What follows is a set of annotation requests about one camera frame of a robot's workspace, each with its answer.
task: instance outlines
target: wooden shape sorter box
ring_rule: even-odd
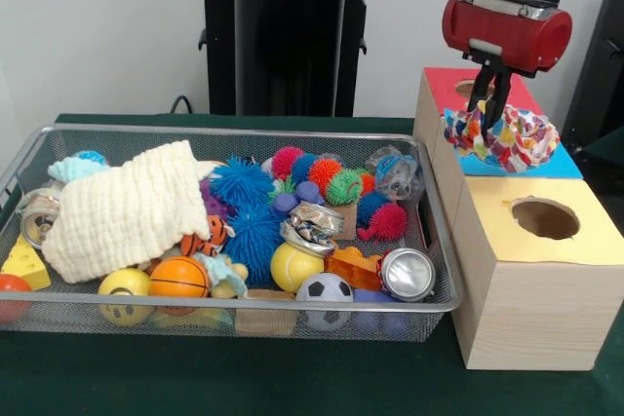
[[[537,175],[465,173],[441,138],[441,116],[465,106],[456,85],[475,75],[425,69],[414,125],[466,284],[453,313],[464,361],[471,369],[591,369],[624,298],[624,240],[567,153]],[[520,78],[510,102],[541,113]]]

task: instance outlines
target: soccer ball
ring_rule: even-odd
[[[334,273],[320,273],[308,277],[296,294],[297,301],[353,302],[349,285]],[[305,311],[306,325],[316,331],[336,331],[342,328],[350,312]]]

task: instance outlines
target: round hole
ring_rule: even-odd
[[[540,238],[567,239],[578,233],[580,228],[574,211],[552,200],[518,200],[511,211],[521,227]]]
[[[455,87],[455,91],[460,96],[470,97],[470,94],[472,93],[472,87],[474,86],[475,86],[474,80],[462,80]],[[490,83],[489,85],[487,85],[487,95],[490,96],[493,93],[494,93],[494,85]]]

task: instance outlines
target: white wall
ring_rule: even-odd
[[[357,115],[411,117],[423,66],[469,65],[442,38],[446,2],[368,0]],[[557,124],[600,2],[562,2],[575,21],[570,47],[529,84]],[[207,111],[205,56],[196,48],[203,9],[203,0],[0,0],[0,168],[60,112],[166,112],[179,94]]]

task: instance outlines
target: yellow cheese toy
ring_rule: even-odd
[[[0,273],[15,275],[28,283],[33,291],[48,287],[52,282],[48,270],[43,264],[35,249],[19,235],[16,244],[11,249],[9,257],[2,265]]]

